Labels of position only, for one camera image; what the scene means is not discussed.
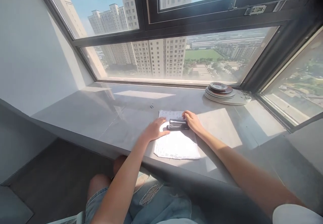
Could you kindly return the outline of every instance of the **paper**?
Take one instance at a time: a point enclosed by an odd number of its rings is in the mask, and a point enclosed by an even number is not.
[[[159,117],[166,117],[166,122],[161,125],[160,131],[166,129],[170,119],[182,119],[183,111],[159,112]],[[201,158],[195,133],[190,130],[173,131],[168,135],[156,139],[154,154],[158,157],[172,159],[198,159]]]

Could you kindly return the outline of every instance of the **denim shorts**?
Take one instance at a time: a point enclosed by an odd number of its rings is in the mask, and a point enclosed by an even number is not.
[[[90,224],[107,190],[108,187],[99,190],[87,202],[85,224]],[[187,218],[198,224],[204,224],[200,209],[192,206],[186,194],[167,186],[151,175],[139,172],[124,224],[155,224],[177,218]]]

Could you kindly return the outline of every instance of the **stack of plates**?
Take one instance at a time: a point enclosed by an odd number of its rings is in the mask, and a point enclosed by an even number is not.
[[[248,94],[219,82],[210,83],[204,95],[209,100],[228,105],[244,105],[251,101]]]

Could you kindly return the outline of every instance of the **dark floor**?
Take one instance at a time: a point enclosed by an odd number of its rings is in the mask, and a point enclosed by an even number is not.
[[[112,176],[112,161],[58,139],[13,178],[11,190],[32,210],[27,224],[45,224],[85,210],[90,179]]]

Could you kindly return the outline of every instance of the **black stapler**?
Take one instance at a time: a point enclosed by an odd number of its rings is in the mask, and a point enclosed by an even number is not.
[[[189,130],[189,126],[185,120],[170,119],[169,125],[166,127],[166,129],[168,131]]]

